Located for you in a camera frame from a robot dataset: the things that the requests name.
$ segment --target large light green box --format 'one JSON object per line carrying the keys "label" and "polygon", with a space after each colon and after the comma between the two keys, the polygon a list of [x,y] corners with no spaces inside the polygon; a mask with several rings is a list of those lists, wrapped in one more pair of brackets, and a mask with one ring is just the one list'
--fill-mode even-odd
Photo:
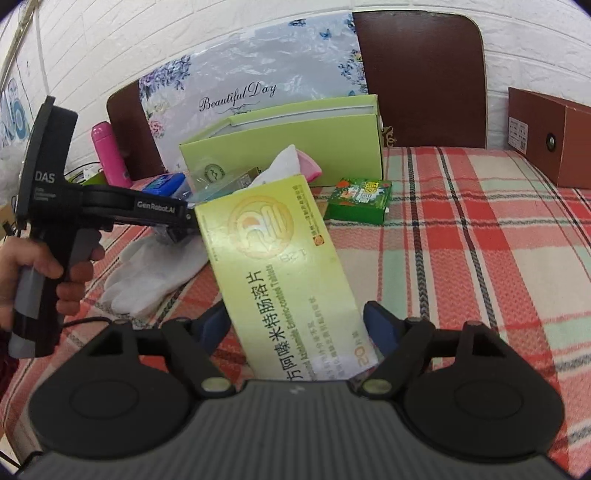
{"label": "large light green box", "polygon": [[376,95],[309,100],[230,116],[180,145],[189,172],[205,178],[266,169],[290,144],[322,168],[313,186],[343,177],[382,179]]}

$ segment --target plaid blanket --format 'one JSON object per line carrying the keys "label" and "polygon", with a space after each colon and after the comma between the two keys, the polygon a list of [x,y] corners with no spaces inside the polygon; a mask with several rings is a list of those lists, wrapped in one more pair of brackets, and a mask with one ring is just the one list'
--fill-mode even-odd
{"label": "plaid blanket", "polygon": [[[560,392],[566,421],[550,455],[580,476],[591,466],[591,192],[554,187],[510,151],[393,148],[384,167],[393,183],[385,225],[329,222],[359,307],[378,300],[441,328],[477,319],[497,331]],[[96,303],[103,282],[121,249],[146,234],[118,226],[105,237],[106,258],[78,317],[113,317]],[[130,320],[141,327],[197,317],[219,299],[207,266],[152,317]],[[0,403],[21,459],[38,448],[26,409],[32,390],[101,328],[73,328],[51,358],[21,362]],[[236,384],[252,377],[233,332],[213,360]]]}

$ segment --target round black logo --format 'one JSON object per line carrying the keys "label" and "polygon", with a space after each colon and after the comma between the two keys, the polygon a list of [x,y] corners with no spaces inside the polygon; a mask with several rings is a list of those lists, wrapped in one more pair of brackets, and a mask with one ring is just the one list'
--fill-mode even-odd
{"label": "round black logo", "polygon": [[205,178],[207,178],[210,182],[218,181],[224,178],[226,173],[223,171],[219,165],[215,163],[210,163],[207,167],[205,167]]}

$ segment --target pink bottle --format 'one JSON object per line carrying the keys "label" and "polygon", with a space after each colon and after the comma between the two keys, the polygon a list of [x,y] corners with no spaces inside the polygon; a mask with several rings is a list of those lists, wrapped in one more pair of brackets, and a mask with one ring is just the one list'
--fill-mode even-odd
{"label": "pink bottle", "polygon": [[107,183],[115,187],[130,188],[133,184],[125,162],[119,153],[113,128],[109,122],[101,122],[90,132],[96,154],[105,172]]}

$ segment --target black handle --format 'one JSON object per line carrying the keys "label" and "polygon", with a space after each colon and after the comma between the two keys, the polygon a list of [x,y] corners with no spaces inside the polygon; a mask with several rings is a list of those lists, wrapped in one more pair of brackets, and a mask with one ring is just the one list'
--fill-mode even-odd
{"label": "black handle", "polygon": [[99,245],[100,232],[72,225],[48,225],[32,228],[30,238],[47,244],[64,266],[64,274],[52,280],[31,267],[21,269],[8,344],[8,353],[13,358],[36,358],[53,353],[63,324],[63,315],[56,310],[56,288],[67,279],[70,267],[90,258]]}

